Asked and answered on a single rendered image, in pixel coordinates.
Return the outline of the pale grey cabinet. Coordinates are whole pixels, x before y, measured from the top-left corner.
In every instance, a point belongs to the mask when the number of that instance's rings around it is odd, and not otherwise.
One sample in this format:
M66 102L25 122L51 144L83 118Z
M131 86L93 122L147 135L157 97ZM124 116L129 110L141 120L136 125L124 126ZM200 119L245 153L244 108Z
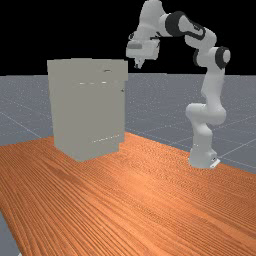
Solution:
M54 146L77 161L118 151L128 63L73 58L49 60L47 68Z

